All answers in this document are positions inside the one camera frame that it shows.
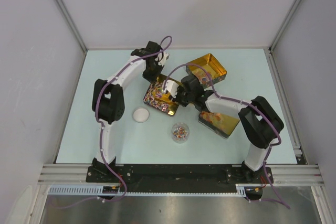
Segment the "tin with swirl lollipops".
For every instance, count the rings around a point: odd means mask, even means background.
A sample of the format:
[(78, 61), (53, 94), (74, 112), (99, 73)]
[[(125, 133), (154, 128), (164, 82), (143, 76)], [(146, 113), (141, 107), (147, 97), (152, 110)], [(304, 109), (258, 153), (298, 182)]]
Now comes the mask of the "tin with swirl lollipops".
[(166, 76), (160, 74), (154, 83), (151, 83), (144, 95), (143, 103), (161, 111), (169, 116), (174, 116), (179, 107), (178, 103), (175, 103), (169, 99), (169, 95), (163, 93), (162, 85)]

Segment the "tin with round lollipops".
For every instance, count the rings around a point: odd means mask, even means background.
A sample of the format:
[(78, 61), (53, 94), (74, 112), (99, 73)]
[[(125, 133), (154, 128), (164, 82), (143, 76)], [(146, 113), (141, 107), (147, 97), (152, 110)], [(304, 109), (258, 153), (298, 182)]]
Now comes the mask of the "tin with round lollipops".
[(189, 63), (191, 65), (185, 67), (186, 72), (195, 75), (204, 89), (211, 86), (207, 74), (211, 77), (213, 84), (219, 83), (226, 78), (226, 69), (211, 53), (205, 54)]

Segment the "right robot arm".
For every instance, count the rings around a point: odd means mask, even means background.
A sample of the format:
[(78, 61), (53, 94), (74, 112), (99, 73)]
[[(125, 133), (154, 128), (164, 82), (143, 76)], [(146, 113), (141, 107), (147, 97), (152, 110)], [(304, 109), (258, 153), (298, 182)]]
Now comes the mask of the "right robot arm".
[(280, 132), (284, 129), (282, 119), (264, 97), (257, 96), (250, 101), (224, 97), (214, 88), (204, 90), (193, 74), (184, 77), (180, 84), (168, 80), (164, 92), (182, 106), (192, 104), (200, 112), (238, 119), (250, 141), (248, 154), (241, 165), (243, 179), (254, 183), (261, 177), (271, 148), (282, 143)]

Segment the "white jar lid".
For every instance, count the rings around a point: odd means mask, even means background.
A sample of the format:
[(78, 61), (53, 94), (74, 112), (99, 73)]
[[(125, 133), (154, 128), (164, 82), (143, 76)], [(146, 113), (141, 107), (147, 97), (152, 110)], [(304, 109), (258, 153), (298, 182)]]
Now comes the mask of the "white jar lid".
[(137, 108), (133, 112), (133, 119), (138, 123), (144, 123), (149, 119), (150, 113), (146, 108)]

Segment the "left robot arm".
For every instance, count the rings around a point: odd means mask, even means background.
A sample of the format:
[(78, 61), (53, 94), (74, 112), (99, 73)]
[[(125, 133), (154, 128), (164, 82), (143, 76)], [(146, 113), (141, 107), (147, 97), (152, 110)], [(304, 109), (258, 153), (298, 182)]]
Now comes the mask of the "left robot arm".
[(105, 182), (115, 178), (116, 169), (111, 166), (116, 158), (112, 128), (125, 111), (124, 91), (136, 78), (142, 76), (149, 82), (156, 81), (169, 58), (161, 44), (149, 41), (144, 48), (135, 49), (130, 58), (115, 74), (95, 81), (92, 110), (99, 124), (99, 150), (92, 160), (92, 167)]

